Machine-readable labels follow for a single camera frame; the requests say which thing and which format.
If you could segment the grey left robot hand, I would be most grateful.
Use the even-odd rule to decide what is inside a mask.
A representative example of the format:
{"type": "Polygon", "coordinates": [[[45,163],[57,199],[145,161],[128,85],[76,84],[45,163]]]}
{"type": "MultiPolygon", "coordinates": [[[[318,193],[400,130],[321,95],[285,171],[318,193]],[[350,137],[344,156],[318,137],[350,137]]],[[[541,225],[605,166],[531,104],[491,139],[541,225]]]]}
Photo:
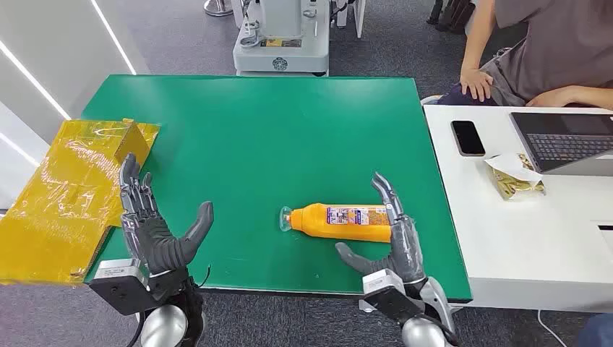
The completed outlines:
{"type": "Polygon", "coordinates": [[[203,202],[196,219],[180,238],[160,213],[151,187],[151,174],[139,177],[140,164],[128,153],[119,169],[121,226],[130,254],[153,275],[186,267],[196,256],[214,221],[211,201],[203,202]]]}

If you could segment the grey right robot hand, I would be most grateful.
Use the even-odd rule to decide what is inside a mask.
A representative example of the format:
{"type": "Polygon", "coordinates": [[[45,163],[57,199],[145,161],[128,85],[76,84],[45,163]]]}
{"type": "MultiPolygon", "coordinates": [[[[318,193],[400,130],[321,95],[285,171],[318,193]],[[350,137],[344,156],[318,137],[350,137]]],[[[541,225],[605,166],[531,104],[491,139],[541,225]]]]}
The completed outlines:
{"type": "Polygon", "coordinates": [[[417,283],[425,279],[423,254],[414,221],[404,213],[402,203],[391,183],[374,172],[371,185],[379,192],[390,224],[390,253],[380,260],[369,260],[338,242],[335,249],[342,261],[363,275],[379,270],[392,270],[403,283],[417,283]]]}

